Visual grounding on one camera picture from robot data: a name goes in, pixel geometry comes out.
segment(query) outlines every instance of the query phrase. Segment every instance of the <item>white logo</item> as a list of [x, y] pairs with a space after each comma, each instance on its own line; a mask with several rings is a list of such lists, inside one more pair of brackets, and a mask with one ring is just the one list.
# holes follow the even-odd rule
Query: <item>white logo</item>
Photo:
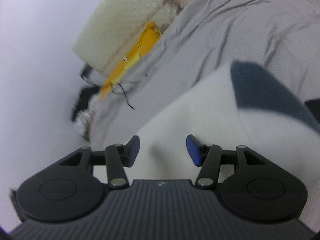
[[163, 182], [163, 181], [161, 181], [160, 183], [158, 183], [158, 186], [160, 186], [160, 187], [162, 187], [162, 186], [164, 186], [164, 185], [166, 185], [166, 183]]

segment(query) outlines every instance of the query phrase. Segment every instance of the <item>circular black cover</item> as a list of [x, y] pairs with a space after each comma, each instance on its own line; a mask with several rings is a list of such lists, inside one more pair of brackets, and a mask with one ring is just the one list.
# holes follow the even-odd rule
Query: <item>circular black cover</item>
[[276, 165], [257, 165], [228, 177], [220, 185], [220, 197], [241, 217], [276, 222], [302, 211], [307, 190], [300, 180]]
[[29, 217], [47, 222], [78, 219], [93, 211], [103, 197], [101, 183], [89, 173], [56, 167], [26, 180], [17, 193]]

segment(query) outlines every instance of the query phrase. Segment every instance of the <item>yellow object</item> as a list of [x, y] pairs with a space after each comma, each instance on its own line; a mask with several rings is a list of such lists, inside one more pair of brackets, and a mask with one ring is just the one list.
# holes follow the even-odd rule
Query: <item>yellow object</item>
[[153, 45], [159, 40], [161, 33], [153, 22], [148, 22], [135, 45], [125, 55], [123, 60], [113, 69], [101, 88], [100, 100], [117, 84], [125, 72], [140, 61]]

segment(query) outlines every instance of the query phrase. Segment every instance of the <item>ribbed black surface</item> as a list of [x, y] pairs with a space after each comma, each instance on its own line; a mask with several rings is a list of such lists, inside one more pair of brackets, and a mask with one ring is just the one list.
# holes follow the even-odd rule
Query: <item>ribbed black surface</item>
[[100, 208], [85, 218], [65, 224], [29, 220], [14, 230], [11, 237], [15, 240], [306, 240], [313, 236], [298, 220], [277, 225], [241, 220], [227, 212], [212, 191], [196, 189], [189, 180], [164, 183], [137, 180], [128, 189], [112, 191]]

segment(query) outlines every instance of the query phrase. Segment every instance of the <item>gray bed sheet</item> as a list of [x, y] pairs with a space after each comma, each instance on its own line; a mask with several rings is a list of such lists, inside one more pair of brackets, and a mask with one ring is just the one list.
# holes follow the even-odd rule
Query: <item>gray bed sheet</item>
[[135, 110], [120, 86], [102, 100], [91, 126], [92, 148], [125, 143], [199, 80], [234, 59], [261, 64], [301, 101], [319, 98], [319, 34], [320, 0], [192, 0], [122, 79]]

